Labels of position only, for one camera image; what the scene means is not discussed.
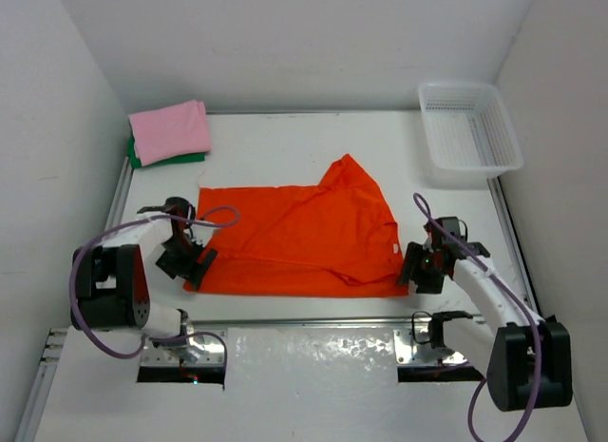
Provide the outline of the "orange t shirt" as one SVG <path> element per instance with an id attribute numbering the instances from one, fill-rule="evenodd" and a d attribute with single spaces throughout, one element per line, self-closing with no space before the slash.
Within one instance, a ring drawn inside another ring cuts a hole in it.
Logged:
<path id="1" fill-rule="evenodd" d="M 207 188 L 199 212 L 221 225 L 190 293 L 247 297 L 399 298 L 398 223 L 377 182 L 349 154 L 316 185 Z"/>

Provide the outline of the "pink t shirt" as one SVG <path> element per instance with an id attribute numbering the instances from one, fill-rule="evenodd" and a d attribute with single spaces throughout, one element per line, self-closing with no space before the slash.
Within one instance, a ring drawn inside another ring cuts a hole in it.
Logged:
<path id="1" fill-rule="evenodd" d="M 185 157 L 200 157 L 212 150 L 204 102 L 191 100 L 128 116 L 131 156 L 138 167 Z"/>

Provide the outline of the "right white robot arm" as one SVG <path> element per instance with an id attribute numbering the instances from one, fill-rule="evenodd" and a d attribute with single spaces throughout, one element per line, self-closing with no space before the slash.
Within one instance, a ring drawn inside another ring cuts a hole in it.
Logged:
<path id="1" fill-rule="evenodd" d="M 493 403 L 503 412 L 568 406 L 573 386 L 565 326 L 526 306 L 487 249 L 467 241 L 458 218 L 434 219 L 425 229 L 424 243 L 408 244 L 398 284 L 417 294 L 439 295 L 451 280 L 482 317 L 477 320 L 465 310 L 433 313 L 430 347 L 462 354 L 484 376 Z"/>

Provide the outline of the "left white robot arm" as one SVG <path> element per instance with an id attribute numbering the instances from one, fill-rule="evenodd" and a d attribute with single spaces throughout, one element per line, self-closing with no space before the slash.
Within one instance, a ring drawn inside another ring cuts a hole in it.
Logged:
<path id="1" fill-rule="evenodd" d="M 154 302 L 148 288 L 146 259 L 160 252 L 154 265 L 169 278 L 197 288 L 218 251 L 197 242 L 191 227 L 206 223 L 195 207 L 180 197 L 146 206 L 138 217 L 104 233 L 73 255 L 70 315 L 73 326 L 95 330 L 131 329 L 155 343 L 184 342 L 193 332 L 182 309 Z"/>

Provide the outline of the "white plastic basket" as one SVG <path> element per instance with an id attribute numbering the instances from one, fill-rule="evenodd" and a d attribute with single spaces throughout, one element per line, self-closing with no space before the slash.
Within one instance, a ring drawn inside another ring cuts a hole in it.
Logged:
<path id="1" fill-rule="evenodd" d="M 456 183 L 495 179 L 523 167 L 523 153 L 493 85 L 436 81 L 418 86 L 433 169 Z"/>

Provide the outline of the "white front cover panel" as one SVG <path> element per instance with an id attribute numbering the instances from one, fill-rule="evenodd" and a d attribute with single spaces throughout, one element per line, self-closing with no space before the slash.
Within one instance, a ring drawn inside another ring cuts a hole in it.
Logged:
<path id="1" fill-rule="evenodd" d="M 40 441 L 502 441 L 517 413 L 471 382 L 402 383 L 386 329 L 232 328 L 223 384 L 141 383 L 67 333 Z"/>

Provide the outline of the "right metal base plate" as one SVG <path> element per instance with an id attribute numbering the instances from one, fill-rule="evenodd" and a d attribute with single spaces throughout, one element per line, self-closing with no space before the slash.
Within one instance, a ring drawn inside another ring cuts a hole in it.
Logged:
<path id="1" fill-rule="evenodd" d="M 409 368 L 436 368 L 468 366 L 467 359 L 459 352 L 447 348 L 433 349 L 422 344 L 428 334 L 427 328 L 414 326 L 393 331 L 393 351 L 398 366 Z"/>

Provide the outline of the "metal base plate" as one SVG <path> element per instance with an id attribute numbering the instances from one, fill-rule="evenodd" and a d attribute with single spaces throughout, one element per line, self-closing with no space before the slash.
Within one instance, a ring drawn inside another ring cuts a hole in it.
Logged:
<path id="1" fill-rule="evenodd" d="M 459 352 L 447 348 L 433 349 L 422 344 L 428 334 L 427 328 L 414 326 L 393 331 L 393 351 L 398 366 L 409 368 L 436 368 L 468 366 L 467 359 Z"/>
<path id="2" fill-rule="evenodd" d="M 187 328 L 177 340 L 150 337 L 143 347 L 140 366 L 173 368 L 179 366 L 221 367 L 227 355 L 228 331 L 207 328 Z"/>

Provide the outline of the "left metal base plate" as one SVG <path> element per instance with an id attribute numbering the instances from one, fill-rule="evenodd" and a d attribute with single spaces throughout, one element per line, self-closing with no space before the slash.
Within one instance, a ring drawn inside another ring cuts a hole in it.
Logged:
<path id="1" fill-rule="evenodd" d="M 179 366 L 221 367 L 227 355 L 228 331 L 207 328 L 187 328 L 177 340 L 150 337 L 143 347 L 140 366 L 173 368 Z"/>

